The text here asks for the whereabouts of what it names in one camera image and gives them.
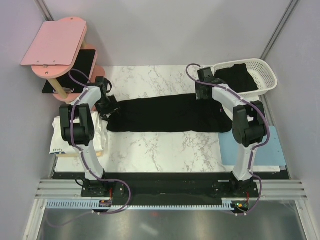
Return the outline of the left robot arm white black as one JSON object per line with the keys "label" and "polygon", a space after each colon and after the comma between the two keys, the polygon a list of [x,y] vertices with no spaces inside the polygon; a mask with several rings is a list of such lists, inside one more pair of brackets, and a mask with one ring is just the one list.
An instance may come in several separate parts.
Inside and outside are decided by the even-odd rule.
{"label": "left robot arm white black", "polygon": [[114,95],[109,95],[112,84],[103,76],[98,76],[94,83],[87,83],[80,96],[70,104],[59,108],[60,131],[62,139],[78,154],[85,170],[85,178],[95,181],[92,191],[99,197],[106,196],[110,185],[103,180],[105,173],[94,147],[95,127],[91,110],[96,108],[102,120],[109,121],[109,116],[120,110],[120,104]]}

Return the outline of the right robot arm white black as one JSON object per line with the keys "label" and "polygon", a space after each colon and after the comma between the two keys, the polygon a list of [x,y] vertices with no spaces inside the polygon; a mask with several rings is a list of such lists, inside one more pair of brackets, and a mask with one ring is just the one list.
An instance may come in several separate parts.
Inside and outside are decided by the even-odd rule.
{"label": "right robot arm white black", "polygon": [[226,83],[214,77],[210,67],[197,71],[199,85],[211,87],[212,98],[232,112],[232,135],[238,143],[236,164],[231,172],[228,190],[235,197],[246,196],[256,187],[253,163],[257,149],[270,139],[270,129],[260,101],[249,102]]}

